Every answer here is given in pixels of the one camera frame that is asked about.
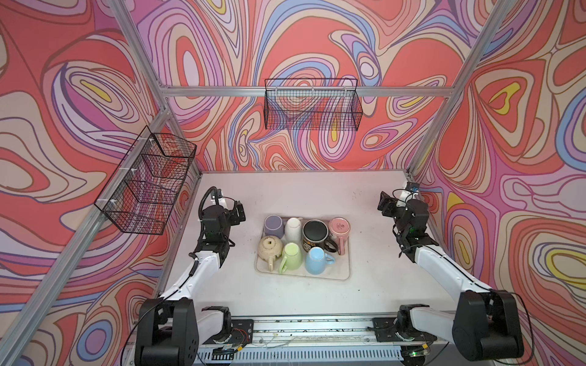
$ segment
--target plastic tray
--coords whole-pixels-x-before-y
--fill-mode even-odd
[[[281,215],[279,215],[279,216],[283,219],[283,223],[286,223],[287,220],[289,220],[289,218],[291,218],[291,217],[298,217],[298,216],[281,216]],[[333,217],[332,218],[302,218],[301,225],[304,225],[309,220],[321,220],[321,221],[325,222],[326,225],[329,225],[329,222],[331,219],[333,219]],[[263,237],[265,237],[264,229],[262,231],[262,235],[258,239],[258,242],[260,242],[260,240]],[[281,257],[277,258],[277,260],[275,262],[275,269],[274,269],[274,271],[271,272],[268,270],[268,263],[266,263],[261,258],[259,258],[258,255],[255,256],[254,269],[256,269],[256,271],[260,272],[260,273],[267,273],[270,275],[277,275],[277,276],[329,279],[329,280],[334,280],[334,281],[346,281],[350,278],[350,275],[352,274],[350,271],[350,238],[348,238],[348,240],[346,241],[346,252],[344,253],[344,255],[338,255],[338,253],[328,252],[328,254],[330,254],[334,258],[336,258],[336,263],[334,263],[332,265],[327,265],[325,271],[323,271],[319,275],[312,275],[305,270],[305,257],[307,256],[307,252],[305,252],[303,250],[302,246],[299,246],[299,248],[303,254],[304,262],[301,265],[301,267],[299,267],[296,270],[293,270],[293,271],[287,270],[283,274],[280,274],[278,268],[281,265],[281,260],[282,260],[282,256],[281,256]]]

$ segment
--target wire mesh basket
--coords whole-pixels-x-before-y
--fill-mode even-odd
[[[106,205],[96,206],[122,232],[162,235],[196,148],[172,134],[150,134]]]
[[[362,105],[355,78],[265,79],[266,129],[358,131]]]

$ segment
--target black mug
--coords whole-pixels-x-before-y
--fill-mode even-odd
[[[303,225],[303,250],[309,252],[313,247],[338,252],[338,245],[329,236],[328,226],[321,220],[309,220]]]

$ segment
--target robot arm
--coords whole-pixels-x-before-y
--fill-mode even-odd
[[[203,209],[212,194],[215,204]],[[211,187],[203,196],[198,216],[202,223],[193,258],[179,279],[159,299],[147,300],[139,311],[134,362],[137,366],[188,366],[195,361],[198,347],[213,336],[222,343],[230,339],[232,325],[227,307],[208,307],[197,311],[193,299],[207,281],[219,271],[228,256],[230,227],[246,220],[239,201],[226,208],[222,191]],[[173,326],[167,327],[169,319]]]
[[[401,254],[432,275],[458,306],[456,313],[450,314],[421,304],[402,305],[394,325],[397,335],[433,334],[454,343],[469,361],[521,357],[523,337],[515,299],[467,273],[425,233],[427,204],[406,200],[417,194],[418,188],[418,184],[407,183],[404,199],[381,192],[378,209],[383,216],[394,218]]]

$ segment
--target psychedelic patterned wall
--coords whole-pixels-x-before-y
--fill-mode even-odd
[[[585,59],[584,1],[519,1],[418,175],[451,256],[523,296],[533,365],[586,365]]]
[[[440,107],[432,97],[379,97],[358,131],[268,131],[264,98],[216,98],[208,110],[172,104],[201,170],[404,169]]]
[[[357,77],[452,85],[490,0],[147,0],[132,17],[162,84]],[[358,132],[266,131],[263,98],[170,100],[202,170],[404,169],[440,100],[364,98]]]
[[[0,336],[157,111],[104,1],[0,2]],[[104,225],[23,365],[113,363],[192,186],[163,236]]]
[[[153,297],[194,183],[188,175],[163,235],[123,234],[113,225],[100,231],[19,366],[117,364],[142,303]]]

